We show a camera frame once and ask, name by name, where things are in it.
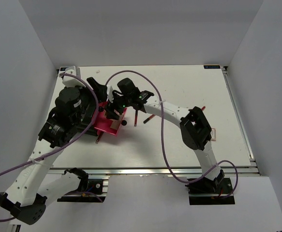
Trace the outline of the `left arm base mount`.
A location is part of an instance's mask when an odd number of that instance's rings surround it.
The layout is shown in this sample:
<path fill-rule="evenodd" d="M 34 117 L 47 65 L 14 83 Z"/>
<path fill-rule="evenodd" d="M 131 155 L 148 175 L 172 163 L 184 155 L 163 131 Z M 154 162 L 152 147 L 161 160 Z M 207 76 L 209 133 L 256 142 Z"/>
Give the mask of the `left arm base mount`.
<path fill-rule="evenodd" d="M 57 202 L 61 203 L 103 203 L 108 188 L 108 179 L 106 178 L 89 178 L 87 185 L 80 189 L 71 191 Z"/>

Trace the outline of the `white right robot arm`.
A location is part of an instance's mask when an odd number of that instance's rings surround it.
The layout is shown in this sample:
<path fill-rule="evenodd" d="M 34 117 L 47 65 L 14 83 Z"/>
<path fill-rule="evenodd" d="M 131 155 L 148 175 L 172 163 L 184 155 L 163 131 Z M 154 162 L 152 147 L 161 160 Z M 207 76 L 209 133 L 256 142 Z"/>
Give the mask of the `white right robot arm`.
<path fill-rule="evenodd" d="M 202 183 L 211 193 L 217 192 L 222 187 L 224 173 L 217 162 L 211 145 L 212 128 L 199 107 L 193 109 L 176 106 L 164 101 L 159 90 L 152 93 L 148 90 L 140 91 L 133 81 L 124 78 L 118 82 L 119 90 L 107 86 L 107 115 L 118 118 L 119 114 L 127 107 L 142 111 L 146 114 L 161 118 L 161 143 L 163 159 L 170 174 L 179 182 L 194 184 Z M 168 163 L 164 145 L 164 122 L 168 121 L 180 129 L 184 144 L 192 149 L 202 169 L 202 175 L 194 180 L 183 180 L 175 175 Z"/>

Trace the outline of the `clear multicolour eyeshadow palette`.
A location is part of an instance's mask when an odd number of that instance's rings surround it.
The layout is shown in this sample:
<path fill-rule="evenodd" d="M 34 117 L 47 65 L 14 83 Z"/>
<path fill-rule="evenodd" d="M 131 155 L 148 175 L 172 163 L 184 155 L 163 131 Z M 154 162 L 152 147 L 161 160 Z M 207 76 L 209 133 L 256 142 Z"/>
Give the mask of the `clear multicolour eyeshadow palette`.
<path fill-rule="evenodd" d="M 114 130 L 118 130 L 121 125 L 121 120 L 111 120 L 110 128 Z"/>

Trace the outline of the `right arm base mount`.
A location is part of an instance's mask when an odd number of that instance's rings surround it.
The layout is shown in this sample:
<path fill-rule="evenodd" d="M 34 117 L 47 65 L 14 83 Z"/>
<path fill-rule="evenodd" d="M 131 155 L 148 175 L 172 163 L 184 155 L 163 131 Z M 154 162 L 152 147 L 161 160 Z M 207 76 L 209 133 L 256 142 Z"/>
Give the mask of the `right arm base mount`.
<path fill-rule="evenodd" d="M 186 185 L 190 205 L 234 205 L 230 178 L 224 178 L 217 188 L 202 186 L 202 181 Z"/>

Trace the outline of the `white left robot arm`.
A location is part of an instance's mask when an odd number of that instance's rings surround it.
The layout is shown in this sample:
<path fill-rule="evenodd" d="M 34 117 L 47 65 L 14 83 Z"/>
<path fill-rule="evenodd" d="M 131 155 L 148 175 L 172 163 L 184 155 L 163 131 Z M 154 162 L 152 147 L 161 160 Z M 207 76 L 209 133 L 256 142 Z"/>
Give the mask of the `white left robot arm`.
<path fill-rule="evenodd" d="M 98 116 L 99 103 L 94 90 L 80 77 L 73 74 L 68 77 L 71 81 L 56 98 L 28 161 L 0 173 L 2 176 L 22 169 L 12 185 L 0 192 L 0 207 L 27 225 L 36 223 L 47 206 L 63 195 L 89 189 L 89 175 L 78 168 L 68 169 L 60 179 L 41 185 L 59 155 L 85 134 Z"/>

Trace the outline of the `pink drawer tray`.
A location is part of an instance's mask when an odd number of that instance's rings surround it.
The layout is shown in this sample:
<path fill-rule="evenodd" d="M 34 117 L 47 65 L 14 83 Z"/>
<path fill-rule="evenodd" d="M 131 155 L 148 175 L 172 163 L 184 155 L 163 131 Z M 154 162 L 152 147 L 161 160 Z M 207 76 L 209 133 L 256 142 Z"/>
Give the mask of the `pink drawer tray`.
<path fill-rule="evenodd" d="M 118 114 L 119 120 L 121 120 L 121 121 L 124 120 L 126 111 L 127 111 L 127 109 L 125 108 L 121 115 Z M 97 116 L 96 121 L 95 121 L 93 126 L 94 126 L 95 129 L 98 130 L 98 132 L 103 131 L 104 133 L 108 133 L 108 134 L 116 136 L 122 125 L 120 125 L 118 130 L 111 129 L 110 128 L 111 120 L 112 119 L 106 118 L 106 111 L 104 110 L 103 112 L 98 113 L 98 116 Z"/>

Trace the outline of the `clear square pink-rimmed case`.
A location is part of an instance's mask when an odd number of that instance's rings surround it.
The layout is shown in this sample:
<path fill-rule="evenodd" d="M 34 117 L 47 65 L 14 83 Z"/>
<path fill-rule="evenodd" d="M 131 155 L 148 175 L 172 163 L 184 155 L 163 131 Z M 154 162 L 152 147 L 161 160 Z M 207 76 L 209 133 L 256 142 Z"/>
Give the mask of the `clear square pink-rimmed case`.
<path fill-rule="evenodd" d="M 211 130 L 211 141 L 216 141 L 216 129 L 212 128 Z"/>

